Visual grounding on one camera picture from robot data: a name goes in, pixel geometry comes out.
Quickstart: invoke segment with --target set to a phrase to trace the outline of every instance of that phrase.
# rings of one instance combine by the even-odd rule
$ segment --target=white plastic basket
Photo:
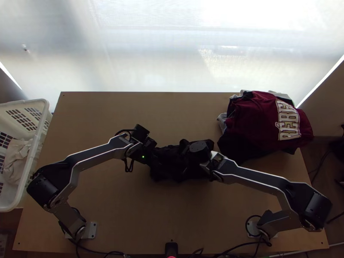
[[[9,212],[20,205],[25,189],[35,171],[32,162],[39,142],[44,142],[52,114],[45,99],[20,100],[0,104],[0,212]],[[19,185],[3,178],[3,162],[11,139],[33,138]]]

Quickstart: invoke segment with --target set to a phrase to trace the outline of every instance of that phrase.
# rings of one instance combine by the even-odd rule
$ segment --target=wooden tabletop
[[[115,132],[139,123],[150,130],[158,147],[221,135],[216,117],[227,110],[232,93],[62,92],[37,167],[106,143]],[[309,183],[301,152],[276,152],[244,166]],[[266,209],[280,210],[277,198],[239,184],[190,181],[153,182],[149,167],[135,163],[124,172],[120,160],[110,160],[81,173],[69,204],[88,221],[98,222],[96,237],[82,244],[105,252],[163,254],[175,241],[180,253],[219,253],[250,242],[244,223]],[[300,228],[278,233],[272,247],[261,252],[328,248],[325,231]],[[15,250],[74,252],[54,215],[27,197]],[[238,252],[253,253],[255,246]]]

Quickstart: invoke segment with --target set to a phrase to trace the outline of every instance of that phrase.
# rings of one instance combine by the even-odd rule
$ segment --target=white cloth
[[[12,139],[7,148],[5,160],[3,163],[3,177],[10,184],[18,185],[22,177],[26,159],[31,148],[32,140],[16,140]],[[36,167],[42,143],[40,142],[37,147],[35,158],[32,162],[31,168]]]

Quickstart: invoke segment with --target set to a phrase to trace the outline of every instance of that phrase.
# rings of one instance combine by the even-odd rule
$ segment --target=maroon t-shirt
[[[306,114],[268,92],[231,103],[234,116],[226,119],[227,134],[240,135],[266,151],[302,147],[313,139]]]

